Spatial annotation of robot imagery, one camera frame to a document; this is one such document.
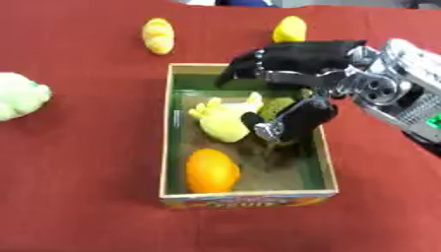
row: yellow stuffed toy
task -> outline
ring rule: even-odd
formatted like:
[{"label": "yellow stuffed toy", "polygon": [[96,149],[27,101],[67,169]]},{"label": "yellow stuffed toy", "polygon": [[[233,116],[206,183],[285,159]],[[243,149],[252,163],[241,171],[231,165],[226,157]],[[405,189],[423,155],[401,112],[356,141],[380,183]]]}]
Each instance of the yellow stuffed toy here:
[{"label": "yellow stuffed toy", "polygon": [[165,19],[151,19],[143,26],[143,40],[153,53],[167,54],[174,46],[173,27]]},{"label": "yellow stuffed toy", "polygon": [[245,102],[221,103],[213,97],[207,105],[199,103],[188,113],[199,120],[202,130],[209,136],[226,143],[234,143],[250,133],[240,117],[246,112],[257,113],[264,105],[262,96],[253,92]]},{"label": "yellow stuffed toy", "polygon": [[306,39],[306,23],[295,16],[284,18],[273,31],[274,42],[304,41]]}]

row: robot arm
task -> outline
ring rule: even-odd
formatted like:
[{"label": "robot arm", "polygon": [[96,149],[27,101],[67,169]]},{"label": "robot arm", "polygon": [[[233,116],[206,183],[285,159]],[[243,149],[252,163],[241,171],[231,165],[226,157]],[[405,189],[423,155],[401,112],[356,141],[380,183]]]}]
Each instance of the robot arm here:
[{"label": "robot arm", "polygon": [[258,136],[273,142],[300,137],[337,115],[330,98],[350,95],[367,113],[399,127],[441,156],[441,56],[402,39],[382,50],[363,40],[284,42],[236,57],[217,85],[235,78],[265,80],[272,89],[310,88],[314,95],[265,123],[242,118]]}]

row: open box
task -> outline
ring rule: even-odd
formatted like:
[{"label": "open box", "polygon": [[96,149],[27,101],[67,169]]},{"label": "open box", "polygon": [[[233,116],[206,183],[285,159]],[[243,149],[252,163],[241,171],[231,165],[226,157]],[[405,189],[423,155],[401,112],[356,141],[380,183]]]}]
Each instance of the open box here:
[{"label": "open box", "polygon": [[[281,148],[274,158],[263,158],[265,147],[253,134],[234,144],[205,135],[187,113],[199,102],[213,96],[225,102],[241,102],[252,91],[259,92],[264,102],[265,98],[286,96],[286,92],[268,90],[259,80],[233,80],[219,90],[214,79],[225,67],[226,64],[169,65],[159,197],[175,208],[233,208],[307,205],[337,194],[339,188],[323,127],[306,137],[308,142]],[[203,148],[222,151],[239,164],[241,177],[232,191],[195,194],[187,189],[186,159]]]}]

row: yellow plush fruit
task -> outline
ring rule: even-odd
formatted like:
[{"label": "yellow plush fruit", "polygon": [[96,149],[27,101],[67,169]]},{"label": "yellow plush fruit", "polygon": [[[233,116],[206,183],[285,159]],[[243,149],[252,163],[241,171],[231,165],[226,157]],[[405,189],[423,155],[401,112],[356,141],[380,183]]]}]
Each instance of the yellow plush fruit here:
[{"label": "yellow plush fruit", "polygon": [[174,30],[171,24],[160,18],[149,20],[142,31],[144,43],[153,53],[169,53],[174,46]]},{"label": "yellow plush fruit", "polygon": [[230,191],[239,177],[239,167],[220,151],[201,149],[187,159],[187,185],[194,193]]},{"label": "yellow plush fruit", "polygon": [[295,16],[284,18],[273,31],[273,41],[304,41],[306,39],[306,23]]}]

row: stuffed toy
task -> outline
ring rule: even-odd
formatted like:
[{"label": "stuffed toy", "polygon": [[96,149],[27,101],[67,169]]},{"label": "stuffed toy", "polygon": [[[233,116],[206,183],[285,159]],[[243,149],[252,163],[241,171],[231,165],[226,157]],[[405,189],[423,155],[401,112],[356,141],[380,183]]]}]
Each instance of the stuffed toy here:
[{"label": "stuffed toy", "polygon": [[295,16],[284,18],[273,31],[274,42],[304,41],[306,39],[306,23]]},{"label": "stuffed toy", "polygon": [[165,19],[151,19],[142,31],[144,44],[153,53],[167,54],[174,46],[174,31],[171,24]]},{"label": "stuffed toy", "polygon": [[0,121],[7,121],[38,110],[51,97],[48,86],[23,75],[0,73]]},{"label": "stuffed toy", "polygon": [[202,130],[207,135],[225,143],[234,143],[250,132],[242,123],[241,116],[246,112],[257,113],[263,104],[262,96],[253,92],[241,103],[221,103],[220,98],[213,97],[207,105],[199,103],[188,113],[199,120]]}]

